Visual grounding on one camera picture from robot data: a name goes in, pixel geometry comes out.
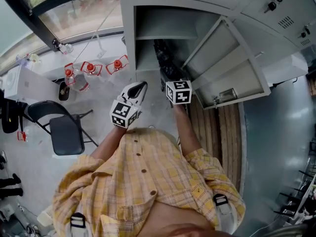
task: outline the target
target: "desk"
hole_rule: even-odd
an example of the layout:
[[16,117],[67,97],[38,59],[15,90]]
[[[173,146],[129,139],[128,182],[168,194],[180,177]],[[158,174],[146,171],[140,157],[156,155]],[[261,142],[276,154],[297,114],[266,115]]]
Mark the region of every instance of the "desk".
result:
[[310,195],[311,191],[313,190],[315,179],[316,179],[316,174],[314,175],[314,178],[312,179],[311,184],[309,185],[309,187],[307,188],[304,196],[302,197],[302,201],[300,202],[300,205],[298,206],[298,208],[297,208],[297,210],[296,210],[296,212],[294,214],[294,218],[297,216],[299,210],[303,207],[306,199],[308,198],[308,196]]

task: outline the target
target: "shirt sleeve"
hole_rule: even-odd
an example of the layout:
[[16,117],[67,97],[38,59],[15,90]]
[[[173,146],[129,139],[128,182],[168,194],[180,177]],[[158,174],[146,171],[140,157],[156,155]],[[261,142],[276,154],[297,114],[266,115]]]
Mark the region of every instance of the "shirt sleeve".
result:
[[188,163],[205,179],[213,194],[223,194],[235,206],[240,223],[245,214],[245,204],[235,186],[225,175],[217,158],[211,157],[204,149],[198,149],[185,156]]
[[104,163],[91,156],[80,156],[58,185],[53,198],[53,222],[59,236],[81,201],[82,191],[92,184],[91,175]]

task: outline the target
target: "open locker door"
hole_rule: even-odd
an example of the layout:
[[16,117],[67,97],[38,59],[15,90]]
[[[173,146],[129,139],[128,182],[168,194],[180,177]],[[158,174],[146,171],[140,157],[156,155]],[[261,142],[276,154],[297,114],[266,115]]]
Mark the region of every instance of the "open locker door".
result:
[[268,83],[246,41],[221,16],[182,66],[204,109],[270,94]]

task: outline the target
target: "yellow plaid shirt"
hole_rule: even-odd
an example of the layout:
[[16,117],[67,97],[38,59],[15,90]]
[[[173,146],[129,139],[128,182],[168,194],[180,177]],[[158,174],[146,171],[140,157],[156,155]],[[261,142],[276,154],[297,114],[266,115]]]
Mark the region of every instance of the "yellow plaid shirt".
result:
[[94,236],[136,236],[158,201],[194,209],[217,229],[215,194],[227,196],[240,224],[244,203],[218,159],[203,149],[183,157],[163,133],[138,130],[122,137],[107,162],[90,156],[78,159],[54,195],[54,226],[63,237],[81,202]]

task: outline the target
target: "ventilation slot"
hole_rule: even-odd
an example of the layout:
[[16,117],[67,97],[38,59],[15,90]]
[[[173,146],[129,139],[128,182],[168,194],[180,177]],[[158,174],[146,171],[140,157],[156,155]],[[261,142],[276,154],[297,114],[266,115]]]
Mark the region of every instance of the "ventilation slot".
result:
[[305,40],[301,41],[302,45],[308,45],[309,43],[311,43],[311,41],[309,39],[305,39]]
[[294,24],[294,21],[290,17],[285,17],[278,22],[284,29]]

